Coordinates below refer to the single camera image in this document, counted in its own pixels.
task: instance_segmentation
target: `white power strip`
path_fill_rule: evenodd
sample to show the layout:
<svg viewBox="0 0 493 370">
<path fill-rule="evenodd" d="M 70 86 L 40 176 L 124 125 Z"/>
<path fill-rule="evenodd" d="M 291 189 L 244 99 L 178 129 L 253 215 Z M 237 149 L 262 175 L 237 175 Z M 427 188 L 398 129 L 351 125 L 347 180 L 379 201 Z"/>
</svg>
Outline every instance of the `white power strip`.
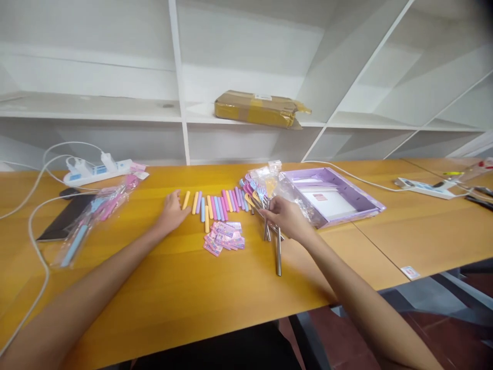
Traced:
<svg viewBox="0 0 493 370">
<path fill-rule="evenodd" d="M 63 177 L 63 182 L 70 187 L 78 187 L 85 184 L 89 184 L 96 181 L 106 180 L 112 177 L 121 175 L 128 175 L 130 173 L 130 167 L 133 161 L 131 159 L 125 159 L 123 161 L 116 162 L 117 170 L 108 171 L 105 165 L 94 166 L 92 168 L 92 175 L 82 177 L 81 174 L 72 174 L 69 172 Z"/>
<path fill-rule="evenodd" d="M 425 182 L 413 181 L 399 177 L 396 181 L 394 181 L 394 184 L 402 189 L 414 191 L 420 194 L 431 195 L 437 198 L 452 199 L 456 197 L 455 194 L 449 192 L 448 190 L 434 188 Z"/>
</svg>

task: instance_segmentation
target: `phone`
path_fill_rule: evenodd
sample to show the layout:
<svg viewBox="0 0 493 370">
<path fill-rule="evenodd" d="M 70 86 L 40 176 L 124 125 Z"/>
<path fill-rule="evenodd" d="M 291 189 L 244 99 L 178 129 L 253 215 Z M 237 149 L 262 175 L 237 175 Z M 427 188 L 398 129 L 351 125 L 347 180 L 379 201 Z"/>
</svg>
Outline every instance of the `phone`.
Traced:
<svg viewBox="0 0 493 370">
<path fill-rule="evenodd" d="M 87 194 L 74 197 L 50 226 L 46 228 L 37 241 L 53 242 L 66 239 L 70 231 L 75 227 L 75 221 L 95 196 L 95 194 Z"/>
</svg>

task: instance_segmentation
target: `white shelving unit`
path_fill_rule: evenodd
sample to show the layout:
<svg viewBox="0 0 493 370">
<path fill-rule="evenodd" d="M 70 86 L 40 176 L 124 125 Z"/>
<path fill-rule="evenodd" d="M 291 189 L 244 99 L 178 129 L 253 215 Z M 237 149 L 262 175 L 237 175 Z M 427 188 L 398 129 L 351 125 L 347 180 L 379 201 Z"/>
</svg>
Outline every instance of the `white shelving unit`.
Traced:
<svg viewBox="0 0 493 370">
<path fill-rule="evenodd" d="M 170 165 L 486 153 L 493 42 L 475 6 L 5 0 L 0 159 L 39 165 L 66 140 Z M 300 131 L 219 119 L 214 101 L 228 89 L 297 99 L 313 114 L 298 114 Z"/>
</svg>

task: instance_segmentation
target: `power cord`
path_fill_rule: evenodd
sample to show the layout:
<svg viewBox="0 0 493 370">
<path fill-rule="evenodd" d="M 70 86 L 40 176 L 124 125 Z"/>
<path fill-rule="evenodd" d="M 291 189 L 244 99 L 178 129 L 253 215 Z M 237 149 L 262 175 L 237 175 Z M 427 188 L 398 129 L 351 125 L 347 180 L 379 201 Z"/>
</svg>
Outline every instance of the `power cord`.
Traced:
<svg viewBox="0 0 493 370">
<path fill-rule="evenodd" d="M 40 170 L 40 169 L 37 169 L 36 167 L 30 166 L 28 164 L 22 164 L 22 163 L 11 162 L 11 161 L 4 161 L 2 159 L 0 159 L 0 162 L 8 163 L 8 164 L 15 164 L 15 165 L 19 165 L 19 166 L 22 166 L 22 167 L 27 167 L 27 168 L 30 168 L 30 169 L 33 169 L 33 170 L 36 170 L 36 171 L 39 171 Z"/>
<path fill-rule="evenodd" d="M 336 166 L 335 164 L 330 163 L 330 162 L 322 162 L 322 161 L 303 161 L 302 163 L 323 163 L 323 164 L 328 164 L 328 165 L 331 165 L 331 166 L 332 166 L 332 167 L 334 167 L 334 168 L 337 168 L 339 171 L 344 172 L 346 175 L 349 175 L 349 176 L 351 176 L 351 177 L 355 178 L 356 180 L 359 180 L 359 181 L 361 181 L 361 182 L 367 183 L 367 184 L 369 184 L 369 185 L 373 185 L 373 186 L 375 186 L 375 187 L 377 187 L 377 188 L 385 189 L 385 190 L 392 191 L 392 192 L 408 191 L 408 189 L 391 189 L 391 188 L 387 188 L 387 187 L 382 186 L 382 185 L 375 184 L 375 183 L 373 183 L 373 182 L 369 182 L 369 181 L 367 181 L 367 180 L 363 180 L 363 179 L 361 179 L 361 178 L 359 178 L 359 177 L 357 177 L 357 176 L 354 176 L 353 174 L 350 174 L 349 172 L 347 172 L 347 171 L 343 170 L 342 168 L 340 168 L 340 167 L 338 167 L 338 166 Z"/>
<path fill-rule="evenodd" d="M 65 184 L 62 180 L 60 180 L 59 178 L 57 178 L 55 175 L 52 174 L 52 172 L 48 169 L 48 166 L 50 163 L 52 163 L 53 161 L 55 161 L 56 159 L 59 159 L 59 158 L 62 158 L 62 157 L 73 157 L 73 158 L 77 158 L 77 157 L 74 157 L 73 155 L 71 154 L 62 154 L 62 155 L 59 155 L 59 156 L 56 156 L 54 158 L 52 158 L 50 161 L 46 162 L 46 156 L 47 154 L 53 149 L 53 148 L 56 148 L 58 146 L 61 146 L 61 145 L 66 145 L 66 144 L 84 144 L 84 145 L 89 145 L 89 146 L 93 146 L 95 147 L 96 149 L 100 150 L 101 153 L 103 153 L 103 150 L 96 146 L 96 145 L 93 145 L 93 144 L 90 144 L 90 143 L 86 143 L 84 141 L 66 141 L 66 142 L 63 142 L 63 143 L 59 143 L 59 144 L 55 144 L 55 145 L 52 145 L 51 147 L 49 147 L 47 150 L 45 150 L 45 152 L 43 153 L 43 168 L 41 168 L 41 171 L 40 171 L 40 174 L 38 175 L 37 179 L 36 179 L 36 182 L 34 183 L 34 186 L 32 187 L 31 191 L 29 192 L 29 194 L 26 196 L 26 198 L 22 201 L 22 203 L 20 205 L 17 206 L 17 208 L 15 208 L 14 210 L 10 211 L 9 213 L 3 215 L 3 216 L 0 216 L 0 219 L 3 219 L 3 218 L 6 218 L 12 214 L 14 214 L 15 212 L 17 212 L 19 209 L 21 209 L 26 203 L 27 201 L 29 200 L 29 198 L 32 196 L 32 194 L 34 193 L 34 191 L 36 190 L 38 184 L 40 183 L 40 179 L 41 179 L 41 176 L 43 175 L 43 173 L 46 171 L 48 172 L 48 174 L 53 177 L 56 181 L 58 182 L 61 182 L 63 184 Z M 35 169 L 34 167 L 31 167 L 31 166 L 28 166 L 26 164 L 21 164 L 21 163 L 15 163 L 15 162 L 8 162 L 8 161 L 2 161 L 2 162 L 5 162 L 5 163 L 14 163 L 14 164 L 19 164 L 19 165 L 23 165 L 25 167 L 29 167 L 29 168 L 32 168 L 32 169 Z M 97 190 L 97 189 L 91 189 L 91 188 L 83 188 L 83 187 L 74 187 L 74 188 L 78 188 L 78 189 L 83 189 L 83 190 L 90 190 L 90 191 L 94 191 L 94 190 Z"/>
<path fill-rule="evenodd" d="M 86 194 L 90 194 L 90 193 L 93 193 L 93 192 L 86 192 L 86 193 L 80 193 L 80 194 L 70 194 L 70 195 L 60 196 L 60 197 L 56 197 L 56 198 L 47 200 L 47 201 L 41 203 L 39 206 L 37 206 L 34 209 L 34 211 L 32 211 L 31 215 L 29 216 L 29 220 L 28 220 L 28 234 L 29 234 L 29 239 L 31 240 L 31 244 L 32 244 L 32 246 L 33 246 L 33 248 L 34 248 L 34 250 L 35 250 L 38 258 L 40 259 L 41 264 L 43 265 L 43 267 L 45 269 L 45 281 L 43 283 L 43 286 L 41 287 L 41 290 L 40 290 L 39 294 L 37 295 L 36 299 L 34 300 L 33 304 L 31 305 L 31 308 L 29 309 L 29 311 L 27 311 L 27 314 L 24 316 L 24 318 L 22 319 L 22 321 L 20 322 L 20 324 L 17 326 L 17 328 L 15 329 L 15 331 L 12 334 L 12 336 L 10 337 L 10 339 L 7 341 L 7 343 L 5 344 L 5 346 L 2 348 L 2 351 L 0 351 L 0 357 L 3 356 L 4 352 L 10 346 L 10 344 L 12 343 L 12 341 L 15 339 L 15 337 L 17 336 L 17 334 L 19 333 L 19 331 L 21 330 L 21 328 L 24 326 L 24 324 L 27 321 L 27 319 L 29 318 L 29 316 L 31 316 L 34 308 L 36 307 L 36 305 L 40 301 L 41 297 L 43 296 L 43 294 L 44 294 L 44 292 L 46 290 L 46 287 L 48 286 L 48 282 L 50 280 L 50 268 L 49 268 L 48 264 L 46 263 L 46 261 L 45 261 L 43 255 L 42 255 L 40 249 L 38 248 L 37 243 L 36 243 L 36 239 L 34 238 L 34 234 L 32 232 L 32 220 L 34 218 L 34 215 L 36 214 L 36 212 L 42 206 L 44 206 L 45 204 L 50 203 L 50 202 L 52 202 L 54 200 L 63 199 L 63 198 L 67 198 L 67 197 L 78 196 L 78 195 L 86 195 Z"/>
</svg>

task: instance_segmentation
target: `wooden table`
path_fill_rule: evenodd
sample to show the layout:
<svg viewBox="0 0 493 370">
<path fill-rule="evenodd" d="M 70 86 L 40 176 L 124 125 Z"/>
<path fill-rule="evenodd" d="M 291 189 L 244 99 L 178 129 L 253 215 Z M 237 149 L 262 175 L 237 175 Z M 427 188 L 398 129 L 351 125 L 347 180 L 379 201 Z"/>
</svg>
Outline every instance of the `wooden table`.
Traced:
<svg viewBox="0 0 493 370">
<path fill-rule="evenodd" d="M 436 161 L 442 160 L 422 160 L 421 165 L 432 164 L 429 168 L 437 173 L 460 171 Z M 337 165 L 389 188 L 396 188 L 392 182 L 397 177 L 430 184 L 440 181 L 439 176 L 404 161 L 367 161 L 365 165 L 338 162 Z M 394 193 L 350 180 L 387 206 L 377 217 L 356 221 L 354 225 L 397 267 L 411 266 L 421 276 L 428 276 L 493 257 L 491 211 L 463 198 L 444 200 L 413 192 Z"/>
<path fill-rule="evenodd" d="M 427 170 L 442 178 L 447 178 L 444 172 L 461 172 L 470 165 L 478 163 L 480 158 L 405 158 L 406 162 L 417 165 L 423 170 Z M 467 181 L 467 186 L 475 187 L 487 187 L 493 189 L 493 172 L 486 173 L 478 176 L 470 181 Z"/>
<path fill-rule="evenodd" d="M 394 173 L 402 167 L 414 168 L 403 161 L 385 163 L 382 168 L 390 166 L 387 171 Z M 285 164 L 283 169 L 314 166 Z M 233 188 L 248 169 L 255 167 L 258 166 L 150 168 L 151 176 L 135 190 L 118 215 L 92 231 L 74 269 L 52 273 L 34 314 L 57 293 L 148 228 L 169 192 L 178 188 L 183 192 L 190 190 L 192 194 L 202 190 L 205 194 L 219 195 L 220 190 Z M 0 175 L 0 214 L 22 201 L 35 176 L 36 173 Z M 44 177 L 23 209 L 0 220 L 1 344 L 32 304 L 44 279 L 27 237 L 27 218 L 35 206 L 56 197 L 63 188 L 62 184 Z M 57 200 L 42 208 L 33 225 L 35 235 L 39 235 L 66 204 L 64 200 Z M 244 251 L 224 251 L 218 258 L 212 256 L 202 248 L 204 231 L 199 217 L 190 216 L 125 283 L 69 355 L 66 367 L 99 368 L 335 302 L 321 273 L 297 243 L 284 243 L 282 277 L 277 277 L 274 246 L 262 241 L 263 225 L 258 216 L 242 212 L 232 214 L 231 220 L 242 223 L 246 237 Z M 355 225 L 336 226 L 324 237 L 373 288 L 378 290 L 408 282 Z M 42 245 L 42 248 L 52 257 L 53 245 Z"/>
</svg>

